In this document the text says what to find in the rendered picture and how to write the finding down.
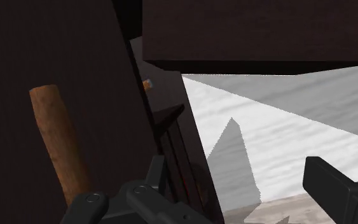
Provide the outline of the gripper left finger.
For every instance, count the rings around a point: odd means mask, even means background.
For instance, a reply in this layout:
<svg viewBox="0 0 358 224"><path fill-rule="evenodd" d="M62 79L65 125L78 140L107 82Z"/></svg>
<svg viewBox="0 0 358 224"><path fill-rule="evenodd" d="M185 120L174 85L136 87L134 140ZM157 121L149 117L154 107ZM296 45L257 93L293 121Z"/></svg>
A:
<svg viewBox="0 0 358 224"><path fill-rule="evenodd" d="M123 184L116 196L77 195L60 224L213 224L189 205L163 196L166 170L165 157L156 155L146 179Z"/></svg>

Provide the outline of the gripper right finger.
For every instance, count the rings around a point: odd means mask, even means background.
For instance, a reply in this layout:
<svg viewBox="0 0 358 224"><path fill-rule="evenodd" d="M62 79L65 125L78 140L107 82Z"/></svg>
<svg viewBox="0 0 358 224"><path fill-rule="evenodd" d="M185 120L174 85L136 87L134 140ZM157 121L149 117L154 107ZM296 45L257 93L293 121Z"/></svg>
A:
<svg viewBox="0 0 358 224"><path fill-rule="evenodd" d="M306 157L303 188L336 224L358 224L358 182L320 157Z"/></svg>

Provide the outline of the brown wooden cylinder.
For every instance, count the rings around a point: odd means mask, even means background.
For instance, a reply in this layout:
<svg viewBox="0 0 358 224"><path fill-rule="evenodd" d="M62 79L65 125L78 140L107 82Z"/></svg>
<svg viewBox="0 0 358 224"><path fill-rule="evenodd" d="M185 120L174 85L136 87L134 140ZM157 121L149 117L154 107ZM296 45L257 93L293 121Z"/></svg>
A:
<svg viewBox="0 0 358 224"><path fill-rule="evenodd" d="M34 117L67 205L91 190L90 177L83 161L74 126L56 85L43 85L29 91Z"/></svg>

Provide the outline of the dark brown robot stand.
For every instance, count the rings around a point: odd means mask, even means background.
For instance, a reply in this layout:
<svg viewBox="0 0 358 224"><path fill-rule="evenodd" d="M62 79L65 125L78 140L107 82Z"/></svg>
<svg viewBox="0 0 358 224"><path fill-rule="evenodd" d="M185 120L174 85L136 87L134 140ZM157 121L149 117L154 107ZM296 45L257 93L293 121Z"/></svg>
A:
<svg viewBox="0 0 358 224"><path fill-rule="evenodd" d="M358 0L143 0L142 56L187 74L358 66Z"/></svg>

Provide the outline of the dark brown wooden table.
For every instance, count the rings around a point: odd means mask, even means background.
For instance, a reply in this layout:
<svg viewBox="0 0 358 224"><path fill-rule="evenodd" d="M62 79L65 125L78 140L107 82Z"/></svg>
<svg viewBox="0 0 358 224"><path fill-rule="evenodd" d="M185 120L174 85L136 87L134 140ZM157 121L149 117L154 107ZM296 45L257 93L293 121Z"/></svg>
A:
<svg viewBox="0 0 358 224"><path fill-rule="evenodd" d="M158 152L153 116L112 0L0 0L0 224L59 224L66 209L32 88L54 84L93 188L115 195Z"/></svg>

